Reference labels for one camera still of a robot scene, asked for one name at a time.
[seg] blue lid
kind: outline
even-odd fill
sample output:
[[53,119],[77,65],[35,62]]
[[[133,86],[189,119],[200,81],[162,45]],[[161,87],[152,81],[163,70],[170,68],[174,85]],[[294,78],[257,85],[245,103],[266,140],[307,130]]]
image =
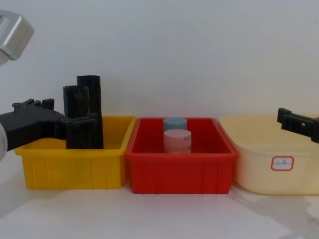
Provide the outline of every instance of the blue lid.
[[185,118],[165,118],[163,122],[163,130],[169,129],[187,129],[187,120]]

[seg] red plastic bin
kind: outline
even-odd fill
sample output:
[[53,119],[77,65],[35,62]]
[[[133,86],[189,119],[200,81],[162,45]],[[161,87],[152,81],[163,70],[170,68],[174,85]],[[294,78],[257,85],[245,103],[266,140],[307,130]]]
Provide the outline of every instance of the red plastic bin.
[[220,124],[188,118],[191,154],[163,150],[163,118],[137,119],[127,148],[133,193],[227,194],[238,153]]

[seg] yellow plastic bin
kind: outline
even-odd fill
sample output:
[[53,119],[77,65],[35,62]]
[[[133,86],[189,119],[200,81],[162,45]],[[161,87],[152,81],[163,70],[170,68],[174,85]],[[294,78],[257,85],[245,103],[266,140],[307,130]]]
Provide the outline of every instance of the yellow plastic bin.
[[65,149],[65,141],[41,139],[15,150],[29,189],[116,189],[125,182],[124,153],[132,116],[104,116],[104,149]]
[[235,178],[243,188],[262,194],[319,194],[318,143],[282,130],[277,115],[219,121],[239,151]]

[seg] pink jar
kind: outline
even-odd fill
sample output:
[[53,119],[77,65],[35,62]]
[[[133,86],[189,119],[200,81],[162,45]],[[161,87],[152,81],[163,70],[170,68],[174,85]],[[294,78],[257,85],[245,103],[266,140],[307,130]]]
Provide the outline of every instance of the pink jar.
[[164,132],[166,153],[190,153],[191,132],[186,129],[169,129]]

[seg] cream plastic bin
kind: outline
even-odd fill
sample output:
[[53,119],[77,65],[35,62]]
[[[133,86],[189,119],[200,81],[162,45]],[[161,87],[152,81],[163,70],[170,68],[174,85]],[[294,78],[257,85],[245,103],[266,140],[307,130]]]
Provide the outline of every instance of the cream plastic bin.
[[219,121],[239,151],[235,180],[240,186],[262,194],[319,194],[318,143],[282,130],[277,115]]

